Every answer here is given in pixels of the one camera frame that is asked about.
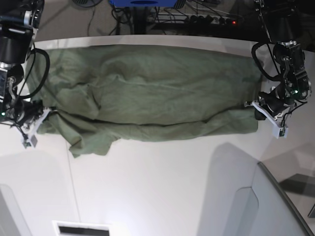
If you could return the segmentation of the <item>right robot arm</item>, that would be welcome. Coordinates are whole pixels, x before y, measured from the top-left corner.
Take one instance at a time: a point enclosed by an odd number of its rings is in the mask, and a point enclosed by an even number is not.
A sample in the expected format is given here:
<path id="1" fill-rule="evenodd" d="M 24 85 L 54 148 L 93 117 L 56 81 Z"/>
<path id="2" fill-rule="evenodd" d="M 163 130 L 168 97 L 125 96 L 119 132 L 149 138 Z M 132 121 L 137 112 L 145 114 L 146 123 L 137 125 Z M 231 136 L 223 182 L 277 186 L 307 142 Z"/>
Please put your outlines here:
<path id="1" fill-rule="evenodd" d="M 43 0 L 2 0 L 0 2 L 0 122 L 15 127 L 22 136 L 25 148 L 36 147 L 38 128 L 52 111 L 41 100 L 32 101 L 48 78 L 50 58 L 46 51 L 35 46 L 45 2 Z M 38 87 L 22 95 L 30 76 L 23 64 L 37 55 L 46 61 Z"/>

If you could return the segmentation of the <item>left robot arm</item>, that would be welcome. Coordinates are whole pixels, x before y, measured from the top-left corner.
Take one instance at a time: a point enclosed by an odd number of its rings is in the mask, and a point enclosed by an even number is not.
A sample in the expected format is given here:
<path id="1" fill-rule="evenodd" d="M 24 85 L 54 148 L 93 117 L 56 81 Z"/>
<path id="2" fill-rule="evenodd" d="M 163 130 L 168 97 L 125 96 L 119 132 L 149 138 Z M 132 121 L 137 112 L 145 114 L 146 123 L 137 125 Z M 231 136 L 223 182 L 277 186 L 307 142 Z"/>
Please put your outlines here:
<path id="1" fill-rule="evenodd" d="M 311 81 L 305 69 L 305 53 L 297 39 L 303 34 L 301 15 L 314 15 L 315 2 L 257 0 L 255 5 L 269 43 L 274 45 L 269 53 L 278 71 L 277 75 L 269 75 L 256 55 L 264 42 L 253 45 L 252 58 L 261 74 L 278 85 L 270 92 L 259 92 L 257 100 L 250 103 L 250 106 L 255 108 L 257 120 L 267 119 L 272 123 L 274 137 L 286 137 L 288 116 L 306 104 L 312 93 Z"/>

